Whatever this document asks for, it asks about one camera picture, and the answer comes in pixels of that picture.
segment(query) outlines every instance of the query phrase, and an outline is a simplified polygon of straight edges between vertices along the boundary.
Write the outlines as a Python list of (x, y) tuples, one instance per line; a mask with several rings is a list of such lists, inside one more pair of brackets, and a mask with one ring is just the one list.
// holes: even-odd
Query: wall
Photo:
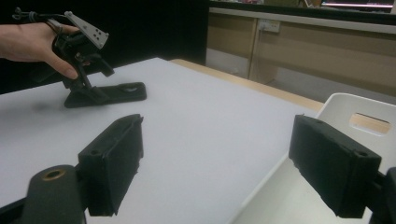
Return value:
[(248, 78), (257, 19), (210, 14), (206, 66)]
[[(223, 17), (229, 21), (247, 22), (239, 16), (210, 13), (208, 43), (219, 41), (213, 30), (219, 29)], [(255, 25), (252, 18), (246, 29), (251, 25)], [(237, 27), (222, 26), (222, 36), (235, 39), (233, 42), (243, 42), (245, 46), (254, 46), (250, 52), (248, 74), (251, 80), (267, 83), (274, 78), (278, 67), (285, 67), (396, 96), (396, 35), (282, 21), (279, 33), (249, 29), (255, 36), (252, 44), (248, 38), (242, 40), (234, 34), (235, 30), (241, 30)], [(229, 53), (240, 51), (240, 47), (226, 42), (217, 46)]]

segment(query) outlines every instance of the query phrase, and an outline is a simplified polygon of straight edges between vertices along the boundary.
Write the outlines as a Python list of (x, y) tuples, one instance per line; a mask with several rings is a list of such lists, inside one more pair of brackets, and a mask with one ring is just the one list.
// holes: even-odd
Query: black clamp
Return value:
[(378, 172), (381, 157), (331, 125), (297, 115), (289, 158), (301, 175), (339, 217), (371, 224), (396, 224), (396, 167)]
[[(68, 108), (90, 105), (109, 105), (124, 102), (142, 101), (147, 98), (146, 86), (142, 82), (120, 84), (118, 86), (93, 87), (88, 80), (84, 67), (87, 63), (97, 64), (100, 71), (109, 77), (114, 74), (113, 68), (98, 53), (107, 39), (108, 34), (85, 22), (72, 12), (64, 15), (37, 14), (22, 12), (16, 9), (13, 18), (25, 22), (45, 22), (57, 33), (52, 45), (53, 51), (72, 64), (78, 72), (77, 79), (64, 77), (64, 86), (70, 89), (70, 94), (64, 102)], [(57, 20), (68, 19), (77, 26), (79, 31), (67, 35), (62, 32), (62, 25)], [(37, 82), (52, 76), (56, 72), (52, 68), (40, 68), (31, 74)]]
[(32, 177), (26, 198), (0, 208), (0, 223), (81, 224), (111, 217), (143, 157), (140, 115), (117, 119), (79, 154), (78, 165), (58, 165)]

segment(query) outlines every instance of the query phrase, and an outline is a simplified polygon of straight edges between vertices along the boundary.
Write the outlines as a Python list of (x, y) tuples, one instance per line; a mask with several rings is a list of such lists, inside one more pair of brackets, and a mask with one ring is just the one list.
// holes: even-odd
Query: white tabletop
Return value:
[(78, 153), (114, 120), (141, 114), (145, 157), (116, 217), (88, 223), (227, 223), (287, 154), (305, 107), (161, 59), (91, 75), (92, 85), (142, 81), (142, 102), (67, 109), (62, 83), (0, 96), (0, 206), (29, 179)]

